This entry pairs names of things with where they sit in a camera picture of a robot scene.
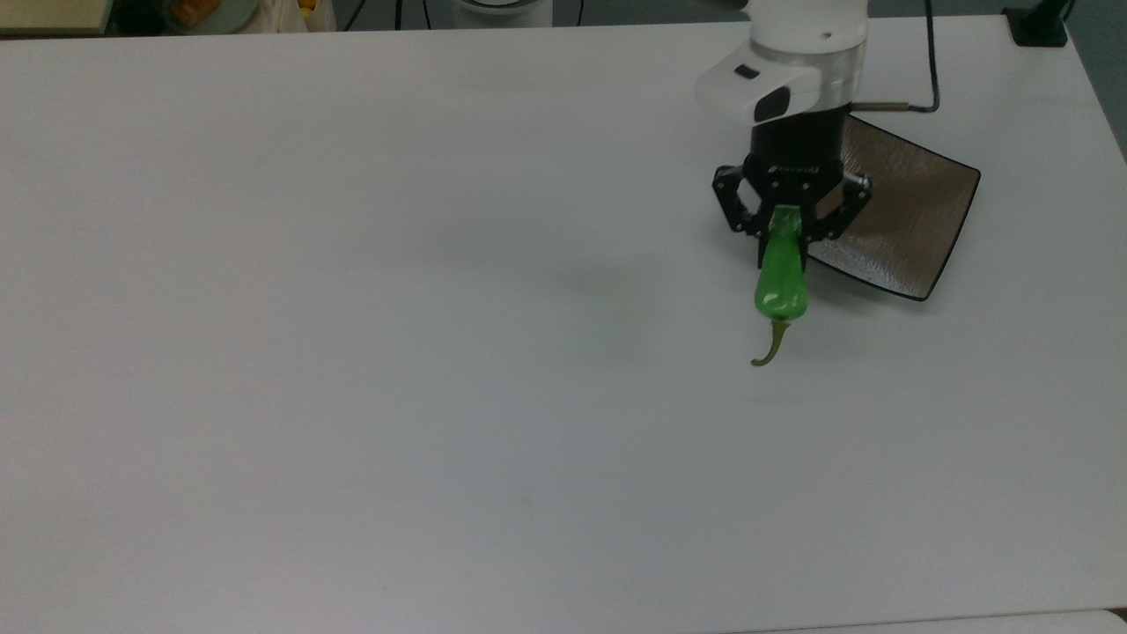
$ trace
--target green pepper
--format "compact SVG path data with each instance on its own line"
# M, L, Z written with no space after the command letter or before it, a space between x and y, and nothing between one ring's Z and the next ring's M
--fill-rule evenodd
M806 312L808 295L799 249L801 235L802 215L799 208L777 206L767 229L760 282L755 286L755 307L771 320L771 351L765 358L753 360L752 366L770 364L779 352L787 328Z

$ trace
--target black cable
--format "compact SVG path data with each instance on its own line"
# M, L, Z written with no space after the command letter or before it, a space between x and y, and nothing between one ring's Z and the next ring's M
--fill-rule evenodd
M356 5L356 10L353 11L353 17L348 18L348 24L345 25L345 30L352 28L352 23L356 21L356 16L358 16L360 10L364 8L364 2L367 2L367 0L360 0L360 5Z
M939 70L935 68L935 14L931 0L923 0L924 15L928 20L928 65L931 69L931 105L908 106L909 111L933 113L939 109Z

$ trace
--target floor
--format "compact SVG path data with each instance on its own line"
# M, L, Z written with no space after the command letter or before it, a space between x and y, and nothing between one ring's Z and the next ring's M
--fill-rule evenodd
M334 0L341 23L362 0ZM434 28L450 28L450 0L405 0L403 28L426 28L423 2L427 1ZM557 25L573 25L579 14L580 0L554 0ZM730 9L733 0L584 0L584 25L623 25L720 21L744 19ZM939 15L997 14L1003 7L1032 7L1035 0L938 0ZM369 0L353 25L353 30L390 29L394 3ZM873 17L921 16L921 0L870 0ZM1124 0L1076 0L1068 19L1068 29L1095 92L1103 105L1119 148L1127 153L1127 53L1122 34L1127 33L1127 2Z

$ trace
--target pepper stem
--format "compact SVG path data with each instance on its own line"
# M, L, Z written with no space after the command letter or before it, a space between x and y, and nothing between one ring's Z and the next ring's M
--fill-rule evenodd
M767 356L763 359L752 359L752 366L762 368L774 359L774 356L779 352L779 347L782 346L782 336L789 327L790 322L786 320L771 321L771 350L767 351Z

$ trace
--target black mount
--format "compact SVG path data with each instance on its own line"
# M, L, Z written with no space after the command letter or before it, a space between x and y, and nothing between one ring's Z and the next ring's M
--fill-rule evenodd
M1061 12L1070 0L1041 0L1032 9L1002 10L1010 23L1010 35L1018 46L1059 48L1068 42Z
M799 208L802 218L799 250L805 269L807 245L841 235L872 197L871 180L867 176L846 173L838 158L846 113L848 107L835 108L755 127L752 152L744 164L722 164L712 175L712 190L728 226L758 239L761 267L771 216L779 205ZM755 213L739 199L739 184L745 179L760 196ZM841 205L819 218L818 202L838 184L842 185Z

